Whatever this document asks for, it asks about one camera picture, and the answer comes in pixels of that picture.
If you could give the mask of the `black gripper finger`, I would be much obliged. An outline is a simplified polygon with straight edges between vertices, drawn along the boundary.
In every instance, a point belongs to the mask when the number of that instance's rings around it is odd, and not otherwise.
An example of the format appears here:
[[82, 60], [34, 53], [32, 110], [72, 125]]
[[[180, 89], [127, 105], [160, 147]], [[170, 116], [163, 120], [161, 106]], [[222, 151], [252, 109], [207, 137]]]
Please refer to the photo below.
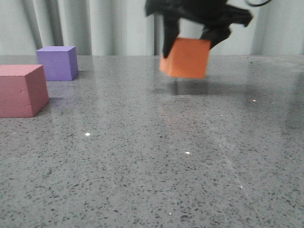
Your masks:
[[210, 42], [210, 49], [214, 48], [220, 42], [229, 38], [231, 34], [230, 25], [209, 26], [205, 25], [200, 39]]
[[173, 47], [173, 44], [180, 33], [179, 18], [172, 15], [163, 15], [163, 57], [167, 58]]

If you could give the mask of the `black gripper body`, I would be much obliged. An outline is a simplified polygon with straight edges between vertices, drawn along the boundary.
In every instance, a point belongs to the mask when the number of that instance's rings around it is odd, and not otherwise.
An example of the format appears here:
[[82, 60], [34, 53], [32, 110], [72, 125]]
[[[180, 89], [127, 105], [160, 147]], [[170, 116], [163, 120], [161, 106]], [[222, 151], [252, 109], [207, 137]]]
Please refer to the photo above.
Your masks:
[[233, 23], [246, 27], [253, 18], [249, 10], [229, 5], [226, 0], [148, 0], [145, 13], [183, 18], [210, 27]]

